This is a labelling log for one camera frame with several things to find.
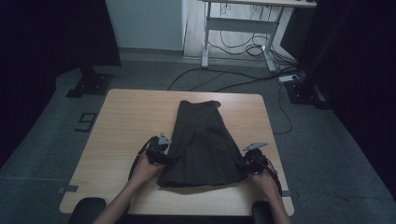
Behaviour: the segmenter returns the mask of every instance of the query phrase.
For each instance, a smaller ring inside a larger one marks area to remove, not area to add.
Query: black skirt
[[[242,155],[218,111],[219,102],[192,104],[181,101],[168,155],[177,162],[166,167],[157,180],[161,187],[227,185],[246,174],[236,163]]]

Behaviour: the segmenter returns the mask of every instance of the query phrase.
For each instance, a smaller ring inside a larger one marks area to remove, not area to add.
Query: wooden table
[[[209,64],[209,31],[232,31],[255,34],[268,34],[268,41],[266,45],[262,46],[262,52],[267,61],[270,72],[274,73],[276,68],[274,66],[273,57],[270,54],[271,46],[274,42],[277,27],[279,26],[280,18],[282,17],[284,7],[315,7],[316,2],[307,2],[306,0],[200,0],[207,2],[207,15],[205,21],[205,40],[202,48],[202,67],[207,68]],[[276,19],[274,21],[255,21],[255,20],[240,20],[229,18],[211,17],[212,3],[228,3],[228,4],[243,4],[243,5],[258,5],[258,6],[273,6],[279,7]]]
[[[221,102],[219,112],[238,147],[242,149],[252,142],[269,143],[262,151],[277,169],[283,190],[288,190],[260,95],[111,90],[70,181],[78,190],[66,192],[61,211],[72,213],[76,204],[86,197],[100,197],[110,203],[125,185],[137,151],[146,141],[160,132],[171,138],[181,100]],[[160,188],[153,179],[133,198],[129,213],[251,216],[251,205],[262,199],[262,193],[248,179],[223,187],[182,189]],[[283,200],[291,216],[294,212],[291,198]]]

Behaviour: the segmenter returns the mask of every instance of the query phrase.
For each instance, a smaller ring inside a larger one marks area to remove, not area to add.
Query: human arm
[[[139,188],[158,174],[163,167],[164,165],[162,164],[150,164],[146,151],[142,153],[131,179],[93,223],[107,224],[116,222],[127,209]]]
[[[270,169],[274,171],[271,164],[268,165]],[[273,215],[275,224],[290,224],[291,220],[286,212],[285,205],[283,204],[282,197],[279,194],[278,187],[275,180],[272,178],[267,170],[263,170],[259,174],[249,175],[252,181],[256,184],[259,189],[264,193],[267,199],[271,213]]]

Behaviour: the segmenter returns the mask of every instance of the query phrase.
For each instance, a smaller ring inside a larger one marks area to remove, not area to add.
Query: gray carpet floor
[[[115,77],[110,89],[166,90],[183,72],[198,63],[123,61],[122,68],[98,67]],[[211,64],[211,69],[237,69],[254,77],[269,75],[264,66],[249,63]],[[181,78],[172,90],[186,91],[216,73],[196,71]],[[59,205],[89,133],[78,123],[82,113],[98,113],[105,96],[66,98],[74,89],[78,70],[57,79],[57,90],[33,129],[0,171],[0,223],[67,223]],[[196,91],[248,81],[224,75]],[[288,179],[295,212],[294,223],[395,223],[396,202],[359,146],[331,110],[292,105],[276,78],[233,87],[223,92],[260,94],[266,104],[276,144]]]

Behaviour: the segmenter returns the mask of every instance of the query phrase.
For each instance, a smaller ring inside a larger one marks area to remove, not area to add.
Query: white wall
[[[189,0],[106,0],[119,48],[182,50]]]

